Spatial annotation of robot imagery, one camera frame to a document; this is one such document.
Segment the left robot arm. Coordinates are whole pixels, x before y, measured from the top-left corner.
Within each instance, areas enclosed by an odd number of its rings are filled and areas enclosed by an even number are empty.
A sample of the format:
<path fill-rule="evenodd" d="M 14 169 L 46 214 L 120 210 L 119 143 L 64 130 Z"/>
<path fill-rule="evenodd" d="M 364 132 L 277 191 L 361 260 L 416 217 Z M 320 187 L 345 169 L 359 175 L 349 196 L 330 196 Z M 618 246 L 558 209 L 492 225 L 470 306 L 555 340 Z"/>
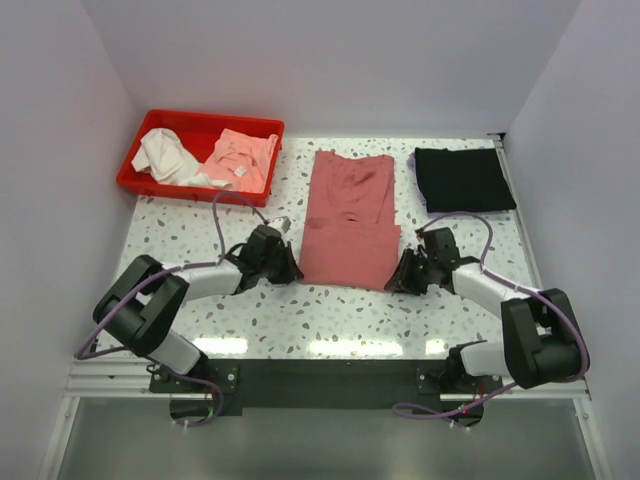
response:
<path fill-rule="evenodd" d="M 260 224 L 214 262 L 169 266 L 141 255 L 98 302 L 93 320 L 135 356 L 172 370 L 183 391 L 196 392 L 207 380 L 207 356 L 172 330 L 180 308 L 200 298 L 242 294 L 262 279 L 274 285 L 303 279 L 285 238 L 289 228 L 286 217 Z"/>

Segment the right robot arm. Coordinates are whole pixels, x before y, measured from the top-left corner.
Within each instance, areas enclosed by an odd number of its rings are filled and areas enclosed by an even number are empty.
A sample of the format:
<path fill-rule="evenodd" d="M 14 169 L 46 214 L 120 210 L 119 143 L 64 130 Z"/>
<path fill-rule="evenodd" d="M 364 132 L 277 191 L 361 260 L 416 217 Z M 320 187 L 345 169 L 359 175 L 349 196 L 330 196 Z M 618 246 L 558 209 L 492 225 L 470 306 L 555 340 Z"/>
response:
<path fill-rule="evenodd" d="M 421 231 L 418 238 L 417 248 L 403 251 L 385 289 L 420 296 L 437 286 L 482 307 L 502 329 L 500 341 L 451 348 L 441 384 L 466 393 L 481 377 L 509 377 L 530 389 L 584 376 L 590 357 L 565 292 L 519 285 L 481 259 L 463 257 L 449 228 Z"/>

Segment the dusty red t-shirt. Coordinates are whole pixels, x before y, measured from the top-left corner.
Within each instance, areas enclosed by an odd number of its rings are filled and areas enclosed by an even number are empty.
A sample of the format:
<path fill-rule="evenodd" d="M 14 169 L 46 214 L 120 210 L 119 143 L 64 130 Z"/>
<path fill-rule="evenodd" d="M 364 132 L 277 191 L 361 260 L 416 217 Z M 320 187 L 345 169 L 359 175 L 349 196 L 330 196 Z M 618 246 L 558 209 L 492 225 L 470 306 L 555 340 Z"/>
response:
<path fill-rule="evenodd" d="M 382 291 L 399 262 L 394 159 L 315 154 L 299 266 L 303 282 Z"/>

